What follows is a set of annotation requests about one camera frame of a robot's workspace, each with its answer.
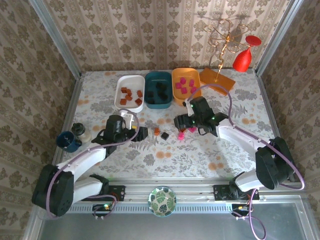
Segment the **wall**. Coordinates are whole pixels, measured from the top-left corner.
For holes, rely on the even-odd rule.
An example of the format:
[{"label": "wall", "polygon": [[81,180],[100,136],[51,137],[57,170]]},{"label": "wall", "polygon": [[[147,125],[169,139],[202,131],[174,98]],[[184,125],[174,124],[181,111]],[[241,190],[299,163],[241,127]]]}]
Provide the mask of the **wall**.
[{"label": "wall", "polygon": [[74,79],[28,1],[0,1],[0,240],[23,236]]},{"label": "wall", "polygon": [[262,74],[320,226],[320,1],[305,0]]},{"label": "wall", "polygon": [[[203,68],[213,48],[204,26],[249,26],[261,58],[289,0],[44,0],[81,71]],[[226,53],[225,67],[236,55]],[[217,54],[213,65],[218,66]]]}]

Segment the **table surface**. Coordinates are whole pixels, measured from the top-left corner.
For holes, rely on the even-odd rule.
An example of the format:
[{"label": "table surface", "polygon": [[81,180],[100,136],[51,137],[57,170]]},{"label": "table surface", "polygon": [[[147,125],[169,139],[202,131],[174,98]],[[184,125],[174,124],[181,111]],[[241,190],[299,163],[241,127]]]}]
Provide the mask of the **table surface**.
[{"label": "table surface", "polygon": [[[117,81],[125,75],[145,76],[150,71],[94,71],[87,72],[82,85],[73,122],[83,123],[92,138],[105,128],[106,120],[118,111],[114,106]],[[245,73],[223,69],[221,74],[235,80],[230,91],[232,96],[232,119],[234,122],[260,136],[273,138],[267,110],[261,96],[257,77],[252,69]],[[215,113],[228,113],[227,96],[203,89]],[[187,109],[174,101],[167,109],[149,109],[146,104],[137,114],[140,125],[149,128],[149,136],[141,142],[128,142],[118,146],[107,159],[89,169],[84,175],[93,173],[107,178],[172,178],[215,177],[231,178],[255,167],[255,158],[238,146],[219,139],[212,134],[199,135],[198,131],[187,131],[183,140],[178,140],[174,126],[177,115],[186,114]],[[169,134],[167,140],[153,135],[154,128]],[[63,161],[83,151],[84,144],[74,153],[65,153]]]}]

